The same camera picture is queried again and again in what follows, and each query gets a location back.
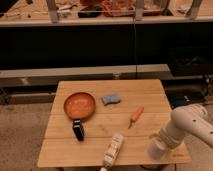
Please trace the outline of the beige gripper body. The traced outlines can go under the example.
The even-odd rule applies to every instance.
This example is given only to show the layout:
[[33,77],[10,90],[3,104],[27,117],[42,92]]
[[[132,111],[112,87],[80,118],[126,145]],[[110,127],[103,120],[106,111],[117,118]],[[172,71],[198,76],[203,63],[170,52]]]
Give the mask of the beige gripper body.
[[174,139],[166,140],[165,138],[162,138],[159,134],[152,134],[149,136],[149,138],[164,143],[169,149],[175,149],[181,144],[181,141],[177,141]]

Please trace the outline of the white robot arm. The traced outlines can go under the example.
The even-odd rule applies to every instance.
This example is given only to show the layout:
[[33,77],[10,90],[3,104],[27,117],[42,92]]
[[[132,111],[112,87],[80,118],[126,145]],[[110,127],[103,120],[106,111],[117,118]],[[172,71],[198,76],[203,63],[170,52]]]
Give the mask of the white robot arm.
[[208,121],[208,111],[200,104],[176,107],[170,121],[160,129],[149,146],[150,150],[166,151],[177,148],[187,134],[191,134],[213,148],[213,125]]

